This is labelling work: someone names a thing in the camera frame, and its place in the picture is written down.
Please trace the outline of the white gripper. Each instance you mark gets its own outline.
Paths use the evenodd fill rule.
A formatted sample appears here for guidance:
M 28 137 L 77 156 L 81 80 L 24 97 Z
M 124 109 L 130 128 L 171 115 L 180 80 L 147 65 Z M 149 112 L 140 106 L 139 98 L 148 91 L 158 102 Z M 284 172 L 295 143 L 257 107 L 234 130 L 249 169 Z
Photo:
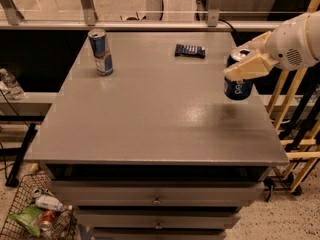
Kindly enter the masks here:
M 268 54 L 260 52 L 265 45 Z M 230 81 L 266 76 L 277 63 L 278 68 L 288 71 L 312 67 L 317 63 L 317 14 L 304 13 L 287 20 L 273 32 L 267 31 L 240 48 L 254 51 L 224 70 Z

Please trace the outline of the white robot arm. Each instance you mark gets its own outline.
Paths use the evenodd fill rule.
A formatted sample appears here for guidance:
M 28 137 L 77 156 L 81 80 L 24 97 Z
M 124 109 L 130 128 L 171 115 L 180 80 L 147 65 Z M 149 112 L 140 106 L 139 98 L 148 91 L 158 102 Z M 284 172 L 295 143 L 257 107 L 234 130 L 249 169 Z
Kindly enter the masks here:
M 230 81 L 266 76 L 274 67 L 287 71 L 312 67 L 320 60 L 320 11 L 284 21 L 239 49 L 249 54 L 224 69 Z

